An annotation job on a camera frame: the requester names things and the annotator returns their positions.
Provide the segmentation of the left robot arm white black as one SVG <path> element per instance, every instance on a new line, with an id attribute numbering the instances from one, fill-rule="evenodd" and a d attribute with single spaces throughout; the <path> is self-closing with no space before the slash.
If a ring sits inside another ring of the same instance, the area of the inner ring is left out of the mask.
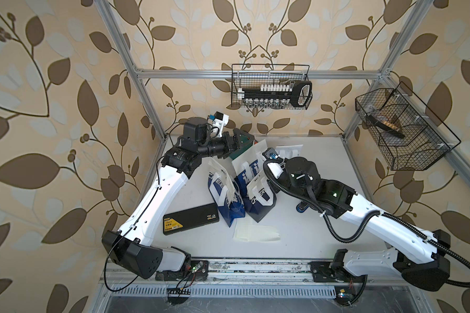
<path id="1" fill-rule="evenodd" d="M 189 118 L 183 134 L 157 164 L 157 177 L 133 214 L 118 231 L 104 233 L 102 244 L 108 259 L 148 279 L 158 271 L 185 270 L 188 254 L 176 248 L 152 245 L 164 214 L 194 171 L 208 157 L 226 159 L 248 148 L 254 136 L 240 129 L 225 131 L 223 121 Z"/>

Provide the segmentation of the blue stapler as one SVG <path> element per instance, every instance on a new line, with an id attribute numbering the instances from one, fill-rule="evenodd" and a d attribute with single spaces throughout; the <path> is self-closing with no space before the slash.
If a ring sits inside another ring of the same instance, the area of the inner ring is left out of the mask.
<path id="1" fill-rule="evenodd" d="M 300 203 L 296 206 L 296 210 L 297 210 L 299 213 L 304 213 L 308 208 L 309 208 L 309 204 L 306 203 L 306 202 L 300 202 Z"/>

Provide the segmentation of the dark blue bag white handles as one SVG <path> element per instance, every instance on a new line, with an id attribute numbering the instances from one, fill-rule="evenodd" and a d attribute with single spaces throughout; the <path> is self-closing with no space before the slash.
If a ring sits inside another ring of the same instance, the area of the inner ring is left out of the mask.
<path id="1" fill-rule="evenodd" d="M 275 207 L 276 195 L 270 188 L 268 178 L 261 171 L 247 186 L 247 196 L 243 198 L 245 212 L 260 222 Z"/>

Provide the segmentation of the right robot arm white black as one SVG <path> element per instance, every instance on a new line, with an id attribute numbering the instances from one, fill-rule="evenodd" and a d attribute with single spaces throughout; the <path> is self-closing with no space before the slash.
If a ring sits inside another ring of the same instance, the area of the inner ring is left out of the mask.
<path id="1" fill-rule="evenodd" d="M 418 235 L 350 186 L 321 178 L 316 165 L 304 157 L 288 159 L 271 171 L 287 194 L 301 200 L 304 209 L 311 207 L 322 215 L 337 241 L 350 244 L 369 232 L 390 245 L 375 252 L 339 249 L 322 269 L 322 276 L 337 280 L 395 276 L 430 292 L 439 290 L 449 279 L 449 261 L 430 243 L 440 240 L 441 232 L 422 231 Z"/>

